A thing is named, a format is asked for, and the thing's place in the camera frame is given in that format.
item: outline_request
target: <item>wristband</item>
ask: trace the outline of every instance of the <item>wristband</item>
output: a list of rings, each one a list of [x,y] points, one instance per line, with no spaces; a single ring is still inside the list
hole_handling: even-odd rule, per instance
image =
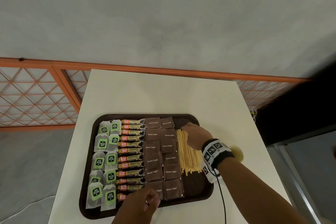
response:
[[[211,139],[203,144],[202,157],[209,167],[217,169],[219,163],[226,158],[234,158],[234,155],[221,141],[218,139]]]

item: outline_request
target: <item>left hand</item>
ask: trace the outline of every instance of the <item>left hand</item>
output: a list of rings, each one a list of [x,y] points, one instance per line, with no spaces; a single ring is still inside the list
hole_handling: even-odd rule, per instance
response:
[[[155,190],[142,188],[126,197],[112,224],[150,224],[159,204],[159,195]]]

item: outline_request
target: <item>tea bag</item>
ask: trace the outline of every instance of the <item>tea bag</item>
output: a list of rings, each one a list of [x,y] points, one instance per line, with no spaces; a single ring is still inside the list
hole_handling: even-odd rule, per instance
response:
[[[111,127],[111,122],[109,122],[109,121],[102,121],[99,124],[98,133],[99,134],[107,134],[107,135],[109,135],[110,134],[110,127]]]
[[[98,134],[94,141],[94,152],[107,151],[107,141],[109,136],[107,134]]]
[[[103,183],[103,171],[93,170],[89,176],[89,185],[93,182]]]
[[[117,183],[117,171],[118,170],[110,170],[104,172],[104,185]]]
[[[107,211],[116,208],[117,189],[114,184],[106,185],[103,188],[100,211]]]
[[[114,151],[109,151],[105,157],[105,171],[118,169],[118,154]]]
[[[110,134],[121,135],[121,120],[112,120],[110,127]]]
[[[119,135],[116,135],[116,134],[109,135],[106,150],[118,152],[119,140],[120,140]]]
[[[93,156],[92,156],[92,164],[91,164],[91,171],[92,170],[102,170],[104,171],[105,167],[105,153],[99,151],[96,152]]]
[[[100,182],[93,182],[89,185],[86,195],[85,209],[99,207],[102,204],[103,185]]]

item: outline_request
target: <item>tray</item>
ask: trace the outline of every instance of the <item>tray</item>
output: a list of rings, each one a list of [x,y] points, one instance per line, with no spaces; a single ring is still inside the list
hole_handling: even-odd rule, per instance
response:
[[[154,117],[167,118],[170,116],[173,118],[176,130],[180,129],[182,126],[186,125],[188,122],[192,122],[194,124],[199,125],[198,120],[191,114],[105,114],[103,116],[100,116],[94,122],[92,126],[89,150],[87,153],[86,166],[85,166],[84,177],[83,177],[83,182],[82,182],[82,189],[81,189],[81,193],[79,196],[79,210],[81,211],[82,215],[85,218],[88,218],[90,220],[96,220],[96,219],[102,219],[102,218],[115,216],[118,209],[122,205],[122,202],[117,201],[116,209],[103,211],[103,212],[100,211],[100,207],[97,207],[94,209],[85,209],[87,187],[89,185],[89,175],[90,175],[90,170],[91,170],[91,161],[92,161],[92,156],[94,154],[93,148],[94,148],[95,136],[97,135],[99,124],[104,120],[123,120],[123,119],[139,120],[142,118],[154,118]],[[179,205],[179,204],[184,204],[184,203],[205,200],[205,199],[208,199],[212,194],[213,184],[208,182],[208,179],[206,178],[203,172],[202,173],[197,173],[197,172],[188,173],[188,176],[186,176],[186,174],[183,173],[182,181],[183,181],[183,187],[184,187],[184,198],[177,198],[177,199],[173,199],[170,201],[161,201],[161,204],[159,205],[159,207],[165,207],[169,205]]]

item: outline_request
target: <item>wall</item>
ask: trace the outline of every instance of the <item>wall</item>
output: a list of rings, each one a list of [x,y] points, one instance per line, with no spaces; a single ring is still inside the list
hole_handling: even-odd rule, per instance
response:
[[[306,76],[336,0],[0,0],[0,57]]]
[[[56,194],[73,129],[0,133],[0,222]],[[54,198],[30,205],[5,224],[47,224]]]
[[[322,217],[336,222],[336,131],[287,145],[306,188]]]

